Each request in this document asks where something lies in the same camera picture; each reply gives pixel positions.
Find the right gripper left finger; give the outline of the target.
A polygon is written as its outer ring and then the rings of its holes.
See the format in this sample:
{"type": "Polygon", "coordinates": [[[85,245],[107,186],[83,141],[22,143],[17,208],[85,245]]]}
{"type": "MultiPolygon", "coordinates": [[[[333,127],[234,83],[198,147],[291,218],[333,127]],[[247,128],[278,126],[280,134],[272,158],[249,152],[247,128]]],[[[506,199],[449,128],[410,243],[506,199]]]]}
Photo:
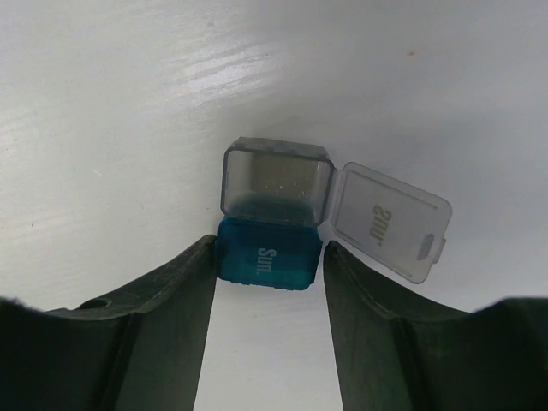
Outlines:
{"type": "Polygon", "coordinates": [[[75,309],[1,301],[4,410],[190,410],[216,286],[214,237],[75,309]]]}

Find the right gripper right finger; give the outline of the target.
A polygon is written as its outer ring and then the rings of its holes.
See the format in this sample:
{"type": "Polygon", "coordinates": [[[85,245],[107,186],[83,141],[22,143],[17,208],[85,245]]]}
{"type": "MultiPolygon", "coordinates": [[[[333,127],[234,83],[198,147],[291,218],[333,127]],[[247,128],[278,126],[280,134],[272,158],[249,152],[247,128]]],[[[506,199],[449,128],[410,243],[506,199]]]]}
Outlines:
{"type": "Polygon", "coordinates": [[[345,409],[546,409],[545,299],[462,312],[390,280],[336,241],[323,271],[345,409]]]}

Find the grey pill box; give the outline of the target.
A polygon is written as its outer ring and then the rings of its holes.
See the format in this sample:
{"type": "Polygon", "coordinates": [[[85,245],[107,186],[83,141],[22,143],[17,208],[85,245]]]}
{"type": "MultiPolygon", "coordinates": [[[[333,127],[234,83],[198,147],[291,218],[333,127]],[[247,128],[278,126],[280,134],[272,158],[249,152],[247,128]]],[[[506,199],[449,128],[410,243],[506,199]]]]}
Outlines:
{"type": "Polygon", "coordinates": [[[241,137],[223,155],[223,219],[319,228],[412,283],[424,282],[443,251],[450,203],[348,163],[322,146],[241,137]]]}

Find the blue pill box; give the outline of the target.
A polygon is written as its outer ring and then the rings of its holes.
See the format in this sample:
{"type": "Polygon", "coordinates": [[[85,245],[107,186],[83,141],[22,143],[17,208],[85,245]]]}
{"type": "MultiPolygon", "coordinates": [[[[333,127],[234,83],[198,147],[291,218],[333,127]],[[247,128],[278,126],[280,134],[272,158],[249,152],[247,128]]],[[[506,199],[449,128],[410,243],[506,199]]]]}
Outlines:
{"type": "Polygon", "coordinates": [[[224,218],[214,245],[217,277],[304,290],[315,281],[323,242],[315,228],[224,218]]]}

